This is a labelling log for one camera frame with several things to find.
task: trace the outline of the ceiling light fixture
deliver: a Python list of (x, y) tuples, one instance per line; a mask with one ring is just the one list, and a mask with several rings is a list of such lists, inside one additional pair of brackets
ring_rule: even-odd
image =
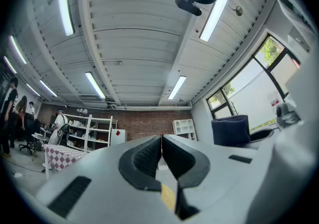
[(8, 64), (8, 66), (10, 67), (11, 71), (13, 71), (16, 74), (16, 70), (13, 68), (12, 64), (10, 63), (10, 61), (6, 58), (6, 56), (4, 56), (4, 60), (5, 62)]
[(200, 39), (202, 39), (206, 42), (210, 39), (210, 36), (212, 35), (212, 33), (213, 33), (217, 23), (218, 23), (218, 20), (224, 11), (224, 8), (227, 4), (227, 1), (228, 0), (217, 0), (216, 1), (212, 10), (210, 11), (210, 14), (208, 16), (208, 20), (206, 21), (204, 29), (199, 36)]
[(74, 34), (74, 26), (72, 24), (69, 1), (68, 0), (58, 0), (60, 14), (62, 18), (62, 23), (64, 27), (65, 34), (67, 36)]
[(186, 80), (186, 76), (180, 76), (177, 83), (174, 86), (174, 89), (172, 90), (170, 96), (168, 97), (168, 99), (173, 99), (176, 95), (176, 93), (179, 91), (180, 87), (183, 85), (183, 83)]
[(56, 98), (58, 97), (58, 95), (54, 93), (42, 80), (40, 80), (40, 82), (43, 84), (43, 86), (46, 87), (47, 90), (49, 90), (52, 93), (52, 95), (54, 95)]
[(34, 93), (36, 93), (39, 97), (40, 97), (40, 94), (37, 92), (37, 91), (35, 91), (28, 83), (26, 84)]
[(93, 75), (91, 74), (91, 72), (86, 72), (85, 76), (89, 80), (89, 82), (92, 85), (92, 87), (95, 89), (96, 93), (100, 96), (100, 98), (105, 99), (106, 98), (105, 95), (101, 91), (99, 85), (96, 83), (96, 81), (95, 81)]
[(18, 45), (16, 44), (15, 39), (14, 39), (14, 37), (12, 35), (10, 36), (10, 40), (11, 40), (11, 42), (12, 42), (14, 48), (15, 48), (15, 51), (18, 53), (20, 59), (24, 62), (24, 64), (26, 64), (26, 60), (22, 56), (22, 53), (20, 52), (20, 50), (18, 48)]

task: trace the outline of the brick wall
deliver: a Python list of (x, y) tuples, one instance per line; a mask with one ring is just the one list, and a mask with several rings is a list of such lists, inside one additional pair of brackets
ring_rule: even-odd
[[(42, 104), (38, 119), (41, 123), (49, 124), (51, 116), (55, 115), (61, 106)], [(79, 115), (77, 108), (63, 108), (66, 114)], [(128, 140), (141, 138), (153, 134), (173, 134), (172, 121), (176, 119), (192, 118), (190, 111), (100, 111), (88, 109), (88, 115), (96, 118), (110, 118), (118, 120), (118, 129), (125, 129)]]

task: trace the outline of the ceiling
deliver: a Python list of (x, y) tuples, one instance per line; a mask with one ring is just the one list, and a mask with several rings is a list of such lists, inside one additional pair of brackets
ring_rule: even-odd
[[(84, 75), (90, 71), (118, 106), (187, 106), (234, 55), (265, 2), (228, 0), (205, 42), (199, 35), (212, 5), (200, 5), (202, 16), (192, 17), (175, 0), (69, 0), (75, 33), (65, 36), (57, 0), (22, 0), (8, 34), (27, 64), (9, 42), (5, 52), (42, 100), (82, 105), (83, 95), (95, 98)], [(240, 17), (236, 6), (243, 9)], [(168, 100), (180, 75), (187, 79)]]

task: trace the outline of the window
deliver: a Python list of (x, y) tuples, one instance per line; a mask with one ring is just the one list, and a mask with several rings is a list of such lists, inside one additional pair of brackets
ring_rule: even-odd
[(215, 118), (225, 118), (225, 117), (231, 116), (231, 113), (228, 106), (225, 106), (221, 110), (216, 111), (214, 115), (215, 115)]
[(224, 90), (233, 113), (248, 115), (250, 129), (273, 120), (275, 105), (283, 102), (273, 82), (255, 60), (251, 60)]
[(251, 131), (275, 123), (276, 105), (284, 101), (286, 82), (299, 67), (297, 58), (268, 36), (247, 65), (208, 99), (213, 118), (248, 115)]
[(289, 54), (285, 54), (282, 60), (279, 61), (278, 65), (271, 71), (285, 94), (288, 93), (286, 82), (292, 75), (294, 75), (298, 68), (298, 63), (294, 59), (291, 59)]
[(255, 57), (267, 71), (271, 72), (283, 94), (287, 95), (286, 82), (299, 68), (293, 54), (276, 39), (269, 36)]
[(276, 39), (269, 36), (260, 51), (256, 54), (256, 58), (264, 67), (268, 68), (276, 60), (284, 48), (285, 47)]
[(226, 103), (226, 100), (221, 91), (215, 93), (208, 101), (212, 110)]

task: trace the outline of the black bag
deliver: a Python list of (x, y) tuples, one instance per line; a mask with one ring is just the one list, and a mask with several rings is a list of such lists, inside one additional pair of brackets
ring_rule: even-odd
[(66, 146), (67, 142), (69, 140), (69, 124), (68, 123), (65, 124), (64, 116), (62, 116), (62, 117), (63, 117), (64, 125), (58, 131), (58, 137), (59, 137), (59, 143), (58, 144)]

